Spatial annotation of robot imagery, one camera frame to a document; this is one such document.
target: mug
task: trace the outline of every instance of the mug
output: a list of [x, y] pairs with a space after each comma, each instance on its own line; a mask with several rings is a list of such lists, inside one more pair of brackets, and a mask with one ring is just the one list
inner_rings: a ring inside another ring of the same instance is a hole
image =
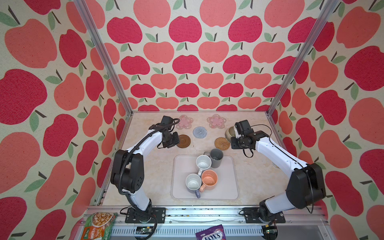
[[203, 185], [200, 187], [200, 192], [204, 192], [204, 190], [212, 190], [215, 188], [217, 183], [217, 174], [213, 170], [205, 170], [201, 175], [201, 180]]
[[200, 155], [196, 159], [196, 168], [199, 171], [197, 175], [201, 176], [203, 171], [210, 168], [212, 165], [211, 159], [207, 155]]
[[197, 198], [200, 198], [199, 188], [201, 186], [201, 177], [195, 173], [189, 174], [185, 179], [185, 185], [187, 188], [196, 194]]
[[223, 151], [221, 151], [220, 149], [217, 149], [217, 148], [212, 149], [211, 152], [204, 152], [204, 155], [207, 155], [211, 158], [211, 161], [212, 161], [211, 167], [212, 168], [218, 168], [221, 164], [221, 160], [224, 157]]

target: gray mug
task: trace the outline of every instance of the gray mug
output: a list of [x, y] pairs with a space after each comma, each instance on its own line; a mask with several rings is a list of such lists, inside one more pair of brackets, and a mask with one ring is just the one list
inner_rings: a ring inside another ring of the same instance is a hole
[[212, 149], [211, 152], [204, 152], [204, 155], [207, 155], [211, 158], [211, 161], [212, 161], [211, 167], [212, 168], [218, 168], [221, 164], [221, 160], [224, 157], [223, 151], [221, 151], [220, 149], [217, 149], [217, 148]]

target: food packet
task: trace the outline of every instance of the food packet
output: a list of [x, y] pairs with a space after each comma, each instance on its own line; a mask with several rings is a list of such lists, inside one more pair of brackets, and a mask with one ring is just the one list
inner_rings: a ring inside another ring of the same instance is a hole
[[196, 233], [197, 240], [225, 240], [223, 225], [210, 227], [206, 230]]
[[117, 213], [96, 212], [87, 218], [81, 240], [108, 240]]

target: apple wallpaper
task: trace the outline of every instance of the apple wallpaper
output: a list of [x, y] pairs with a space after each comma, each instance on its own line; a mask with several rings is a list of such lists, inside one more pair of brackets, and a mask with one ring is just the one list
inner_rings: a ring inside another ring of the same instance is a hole
[[287, 150], [323, 169], [338, 240], [384, 239], [383, 7], [341, 1], [275, 111]]
[[2, 0], [0, 34], [0, 240], [71, 240], [126, 112], [72, 1]]
[[[105, 9], [99, 34], [134, 111], [268, 109], [323, 5], [321, 0], [315, 7], [313, 0], [97, 2]], [[89, 10], [98, 25], [96, 9]], [[326, 49], [333, 35], [329, 24], [314, 51]], [[102, 70], [93, 53], [94, 66]], [[297, 81], [308, 74], [305, 62]]]

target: purple candy bag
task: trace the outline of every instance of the purple candy bag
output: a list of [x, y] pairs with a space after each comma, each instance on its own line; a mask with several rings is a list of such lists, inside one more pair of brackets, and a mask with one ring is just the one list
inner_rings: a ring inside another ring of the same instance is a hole
[[225, 240], [223, 225], [210, 227], [206, 230], [196, 233], [197, 240]]

